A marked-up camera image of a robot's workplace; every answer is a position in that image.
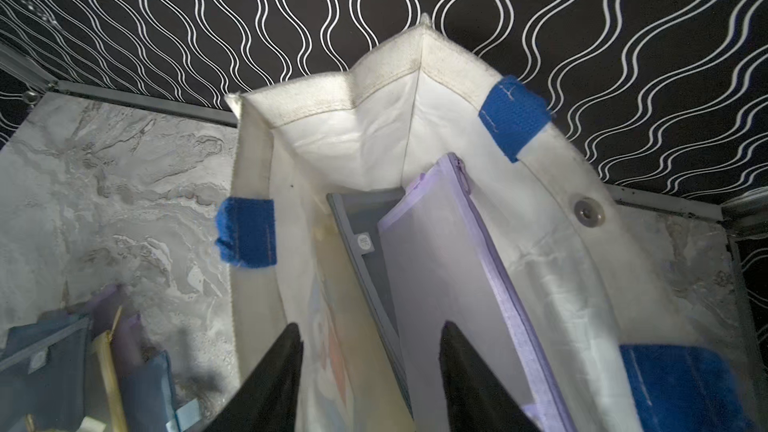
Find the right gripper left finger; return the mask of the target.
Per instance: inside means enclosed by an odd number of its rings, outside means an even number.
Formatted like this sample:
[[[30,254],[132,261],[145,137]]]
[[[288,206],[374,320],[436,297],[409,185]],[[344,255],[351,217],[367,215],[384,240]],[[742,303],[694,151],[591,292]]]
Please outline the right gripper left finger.
[[[205,431],[293,431],[303,352],[299,327],[290,323]]]

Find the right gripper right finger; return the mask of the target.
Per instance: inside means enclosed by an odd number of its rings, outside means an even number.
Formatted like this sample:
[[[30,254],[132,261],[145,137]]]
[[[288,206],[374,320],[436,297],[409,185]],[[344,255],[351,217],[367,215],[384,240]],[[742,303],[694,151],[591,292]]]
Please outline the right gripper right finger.
[[[538,429],[452,321],[441,330],[439,364],[452,431]]]

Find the white canvas tote bag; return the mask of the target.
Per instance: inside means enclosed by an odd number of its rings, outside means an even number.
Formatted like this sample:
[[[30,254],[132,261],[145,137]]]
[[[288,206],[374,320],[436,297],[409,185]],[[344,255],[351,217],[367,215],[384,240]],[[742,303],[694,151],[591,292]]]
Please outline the white canvas tote bag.
[[[233,94],[216,217],[245,381],[298,325],[293,431],[419,431],[326,195],[402,188],[453,153],[529,316],[572,431],[756,431],[754,386],[677,299],[649,243],[545,102],[429,21],[350,70]]]

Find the purple trim mesh pouch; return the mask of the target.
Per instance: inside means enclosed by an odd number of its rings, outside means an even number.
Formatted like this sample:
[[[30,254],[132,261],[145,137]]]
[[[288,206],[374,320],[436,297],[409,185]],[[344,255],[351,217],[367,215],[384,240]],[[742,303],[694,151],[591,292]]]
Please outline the purple trim mesh pouch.
[[[378,223],[417,430],[449,429],[439,364],[454,322],[538,427],[575,426],[529,316],[471,198],[464,164],[441,157]]]

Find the grey blue mesh pouch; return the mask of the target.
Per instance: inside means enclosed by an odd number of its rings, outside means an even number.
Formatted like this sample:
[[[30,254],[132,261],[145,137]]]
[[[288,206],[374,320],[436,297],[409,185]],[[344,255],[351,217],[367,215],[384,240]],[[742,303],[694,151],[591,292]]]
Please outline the grey blue mesh pouch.
[[[402,188],[329,193],[326,199],[405,406],[412,409],[378,222],[404,197]]]

